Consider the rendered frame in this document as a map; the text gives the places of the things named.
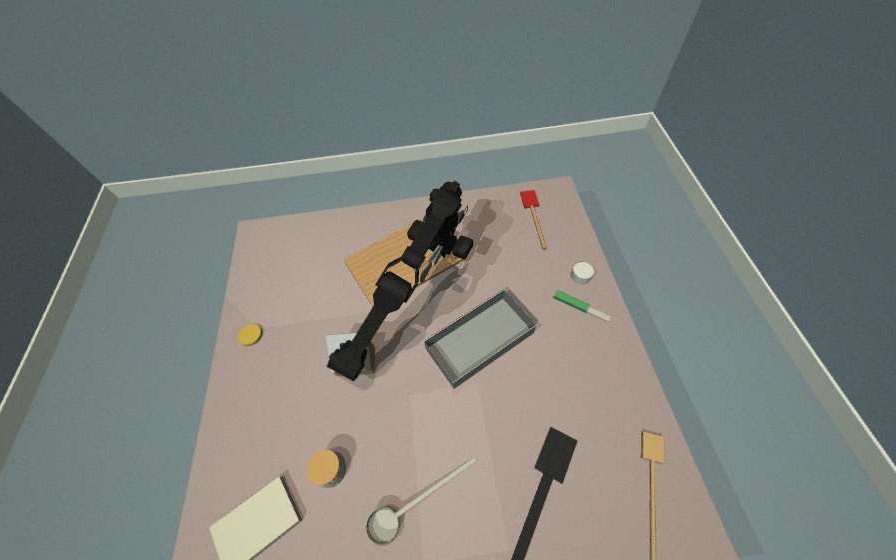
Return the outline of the grey rectangular roasting tin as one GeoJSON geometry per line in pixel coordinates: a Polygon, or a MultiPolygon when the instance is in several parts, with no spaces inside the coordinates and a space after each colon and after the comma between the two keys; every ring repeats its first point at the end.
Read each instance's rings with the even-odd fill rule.
{"type": "Polygon", "coordinates": [[[503,289],[423,342],[456,388],[532,335],[536,326],[503,289]]]}

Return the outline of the cream short cylinder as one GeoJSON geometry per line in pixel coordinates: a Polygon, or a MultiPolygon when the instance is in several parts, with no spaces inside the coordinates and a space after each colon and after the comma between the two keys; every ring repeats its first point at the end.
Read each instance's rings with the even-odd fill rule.
{"type": "Polygon", "coordinates": [[[594,275],[594,268],[585,262],[576,263],[571,272],[571,278],[578,284],[589,283],[594,275]]]}

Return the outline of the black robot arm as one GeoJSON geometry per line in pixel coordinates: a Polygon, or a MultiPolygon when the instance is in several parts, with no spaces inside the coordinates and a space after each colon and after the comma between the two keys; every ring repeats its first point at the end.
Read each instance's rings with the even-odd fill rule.
{"type": "Polygon", "coordinates": [[[430,194],[431,204],[426,209],[423,226],[412,244],[407,246],[402,256],[390,262],[377,283],[373,294],[374,306],[358,330],[354,339],[340,344],[340,349],[331,353],[327,367],[355,381],[365,366],[368,350],[366,349],[388,313],[399,310],[403,302],[407,303],[419,282],[419,268],[425,260],[425,254],[439,230],[448,226],[451,235],[458,224],[462,190],[456,181],[446,182],[440,189],[433,189],[430,194]],[[386,272],[388,268],[400,263],[416,269],[415,284],[394,274],[386,272]],[[386,274],[385,274],[386,272],[386,274]],[[412,287],[412,289],[411,289],[412,287]]]}

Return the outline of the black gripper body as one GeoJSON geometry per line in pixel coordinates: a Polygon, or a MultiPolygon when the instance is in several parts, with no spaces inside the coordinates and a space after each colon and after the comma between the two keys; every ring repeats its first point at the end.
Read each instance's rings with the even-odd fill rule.
{"type": "MultiPolygon", "coordinates": [[[[451,231],[449,231],[450,223],[451,223],[451,220],[449,220],[448,226],[445,229],[438,231],[438,233],[437,233],[436,237],[434,238],[433,242],[431,243],[431,245],[433,243],[440,245],[442,247],[444,245],[444,248],[448,249],[448,250],[452,250],[452,248],[453,248],[452,254],[454,256],[461,258],[461,259],[466,259],[471,248],[473,247],[473,240],[470,238],[467,238],[465,236],[460,236],[459,239],[456,241],[457,237],[454,235],[451,235],[451,233],[450,233],[451,231]]],[[[417,234],[420,231],[423,224],[424,224],[424,222],[422,222],[422,221],[419,221],[419,220],[414,221],[407,232],[408,239],[414,241],[415,237],[417,236],[417,234]]]]}

